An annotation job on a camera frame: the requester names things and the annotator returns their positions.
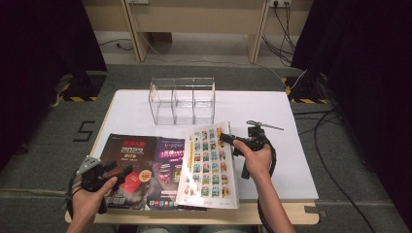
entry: power socket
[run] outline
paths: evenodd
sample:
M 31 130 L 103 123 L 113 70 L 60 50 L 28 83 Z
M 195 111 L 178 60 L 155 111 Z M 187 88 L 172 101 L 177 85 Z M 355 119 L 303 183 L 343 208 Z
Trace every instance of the power socket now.
M 286 8 L 287 4 L 289 3 L 289 7 L 291 6 L 292 0 L 270 0 L 269 7 L 273 7 L 273 3 L 278 1 L 278 8 Z

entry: clear acrylic box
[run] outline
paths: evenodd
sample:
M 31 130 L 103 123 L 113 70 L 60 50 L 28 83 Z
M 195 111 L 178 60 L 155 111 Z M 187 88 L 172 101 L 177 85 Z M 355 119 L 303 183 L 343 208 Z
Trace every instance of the clear acrylic box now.
M 154 124 L 211 124 L 215 119 L 215 80 L 153 78 L 149 104 Z

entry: sticker sheet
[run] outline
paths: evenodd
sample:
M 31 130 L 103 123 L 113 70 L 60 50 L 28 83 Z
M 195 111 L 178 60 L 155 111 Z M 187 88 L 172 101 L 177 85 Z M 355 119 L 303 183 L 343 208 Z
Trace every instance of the sticker sheet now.
M 177 196 L 180 205 L 238 208 L 231 145 L 219 140 L 222 132 L 229 133 L 228 122 L 189 131 Z

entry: magazine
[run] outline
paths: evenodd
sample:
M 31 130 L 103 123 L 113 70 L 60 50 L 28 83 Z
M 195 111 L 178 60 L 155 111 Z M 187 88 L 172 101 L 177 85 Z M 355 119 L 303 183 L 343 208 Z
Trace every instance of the magazine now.
M 221 133 L 230 133 L 229 122 L 192 128 L 186 134 L 179 205 L 239 208 L 231 145 L 219 141 Z
M 106 199 L 108 208 L 144 210 L 152 177 L 155 147 L 158 137 L 111 134 L 100 159 L 103 165 L 116 161 L 117 166 L 108 176 L 131 165 L 133 171 L 126 176 L 119 189 Z
M 157 140 L 146 210 L 178 209 L 176 194 L 184 152 L 184 139 L 159 138 Z
M 131 165 L 119 189 L 106 198 L 108 208 L 140 211 L 206 211 L 178 205 L 185 139 L 111 134 L 100 156 L 102 165 L 116 162 L 107 176 Z

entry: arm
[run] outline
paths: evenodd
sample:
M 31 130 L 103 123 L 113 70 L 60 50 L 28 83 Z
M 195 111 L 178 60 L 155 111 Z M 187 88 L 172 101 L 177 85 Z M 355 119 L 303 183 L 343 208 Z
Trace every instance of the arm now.
M 265 145 L 262 150 L 251 151 L 238 140 L 234 140 L 233 145 L 245 155 L 246 167 L 257 187 L 260 206 L 270 228 L 276 233 L 295 232 L 268 172 L 272 159 L 270 147 Z
M 84 189 L 77 191 L 77 188 L 81 187 L 77 187 L 72 190 L 73 219 L 67 229 L 67 233 L 86 233 L 90 230 L 104 195 L 112 189 L 117 180 L 117 177 L 109 179 L 96 192 L 88 192 Z

